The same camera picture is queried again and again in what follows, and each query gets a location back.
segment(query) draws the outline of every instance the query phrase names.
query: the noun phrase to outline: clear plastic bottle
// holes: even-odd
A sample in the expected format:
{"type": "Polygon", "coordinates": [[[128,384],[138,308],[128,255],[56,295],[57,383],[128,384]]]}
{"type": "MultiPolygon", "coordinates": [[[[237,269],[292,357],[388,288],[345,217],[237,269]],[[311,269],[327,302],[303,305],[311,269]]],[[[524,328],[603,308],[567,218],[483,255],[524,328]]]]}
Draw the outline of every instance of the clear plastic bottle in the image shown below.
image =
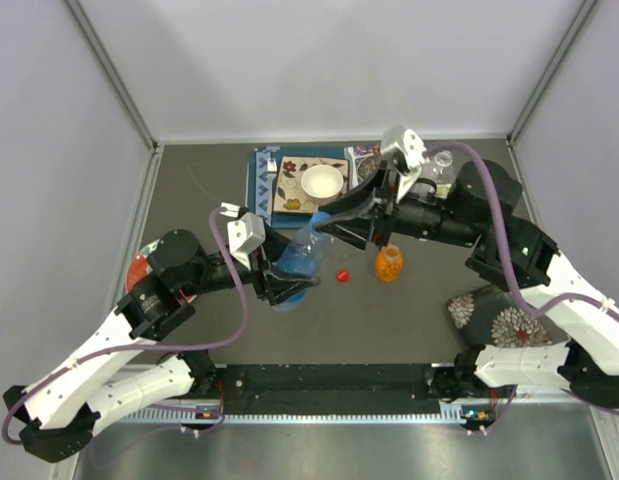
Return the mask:
{"type": "Polygon", "coordinates": [[[398,279],[404,259],[400,249],[393,244],[382,247],[376,256],[376,277],[382,282],[398,279]]]}
{"type": "MultiPolygon", "coordinates": [[[[447,198],[449,190],[453,182],[456,181],[456,172],[453,168],[453,155],[445,150],[434,155],[429,162],[422,167],[420,177],[422,179],[431,180],[436,184],[435,196],[438,198],[447,198]]],[[[431,200],[433,187],[425,183],[416,183],[411,191],[415,193],[421,200],[431,200]]]]}
{"type": "MultiPolygon", "coordinates": [[[[327,247],[331,244],[331,238],[318,233],[313,226],[330,217],[328,213],[316,212],[309,220],[309,223],[301,228],[291,241],[285,251],[282,252],[275,266],[283,272],[302,273],[310,277],[316,276],[320,270],[320,262],[325,255],[327,247]]],[[[306,291],[300,292],[280,305],[272,308],[276,312],[291,312],[300,304],[300,300],[305,296],[306,291]]]]}
{"type": "Polygon", "coordinates": [[[456,171],[453,168],[453,155],[450,151],[444,150],[437,153],[433,157],[433,163],[437,171],[436,182],[436,197],[447,198],[449,190],[456,181],[456,171]]]}

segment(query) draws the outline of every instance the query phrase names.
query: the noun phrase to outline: red bottle cap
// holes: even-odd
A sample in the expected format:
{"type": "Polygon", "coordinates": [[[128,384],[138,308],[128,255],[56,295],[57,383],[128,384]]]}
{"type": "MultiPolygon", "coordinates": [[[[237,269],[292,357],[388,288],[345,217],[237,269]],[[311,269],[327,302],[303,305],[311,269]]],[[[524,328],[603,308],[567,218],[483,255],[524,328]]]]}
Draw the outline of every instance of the red bottle cap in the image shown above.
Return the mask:
{"type": "Polygon", "coordinates": [[[349,272],[346,270],[338,270],[338,273],[336,273],[336,279],[339,282],[346,282],[349,280],[349,272]]]}

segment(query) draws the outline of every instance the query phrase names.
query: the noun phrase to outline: black floral bag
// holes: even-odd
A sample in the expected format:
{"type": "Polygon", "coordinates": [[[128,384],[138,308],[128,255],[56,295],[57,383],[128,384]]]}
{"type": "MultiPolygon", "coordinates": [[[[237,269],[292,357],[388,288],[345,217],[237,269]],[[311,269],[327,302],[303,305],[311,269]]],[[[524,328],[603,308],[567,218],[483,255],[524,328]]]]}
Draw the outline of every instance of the black floral bag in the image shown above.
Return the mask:
{"type": "Polygon", "coordinates": [[[509,293],[493,285],[452,298],[447,309],[469,345],[541,347],[568,339],[547,317],[531,317],[516,307],[509,293]]]}

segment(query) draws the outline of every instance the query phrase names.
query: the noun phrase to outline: orange jar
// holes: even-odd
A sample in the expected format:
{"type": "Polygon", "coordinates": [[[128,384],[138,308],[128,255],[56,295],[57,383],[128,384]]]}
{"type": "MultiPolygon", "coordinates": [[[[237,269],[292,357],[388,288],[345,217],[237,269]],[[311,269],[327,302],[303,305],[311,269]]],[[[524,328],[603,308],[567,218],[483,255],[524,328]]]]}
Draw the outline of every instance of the orange jar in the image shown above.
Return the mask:
{"type": "Polygon", "coordinates": [[[393,282],[402,270],[402,254],[400,249],[391,243],[382,247],[376,257],[376,277],[383,282],[393,282]]]}

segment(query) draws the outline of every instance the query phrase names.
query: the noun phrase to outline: white flower pattern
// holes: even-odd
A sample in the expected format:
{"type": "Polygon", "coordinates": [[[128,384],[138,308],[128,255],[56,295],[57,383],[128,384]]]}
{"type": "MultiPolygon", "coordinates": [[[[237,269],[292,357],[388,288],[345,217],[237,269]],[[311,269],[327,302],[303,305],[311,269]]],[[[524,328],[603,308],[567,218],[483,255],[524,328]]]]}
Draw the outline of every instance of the white flower pattern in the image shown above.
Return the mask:
{"type": "Polygon", "coordinates": [[[464,327],[467,323],[469,323],[471,315],[475,309],[473,295],[467,293],[466,295],[453,298],[447,305],[447,309],[449,310],[449,313],[451,313],[451,317],[453,318],[453,322],[456,324],[456,328],[460,329],[464,327]]]}
{"type": "Polygon", "coordinates": [[[539,347],[551,345],[545,327],[516,307],[509,307],[498,314],[491,326],[494,345],[500,348],[539,347]]]}

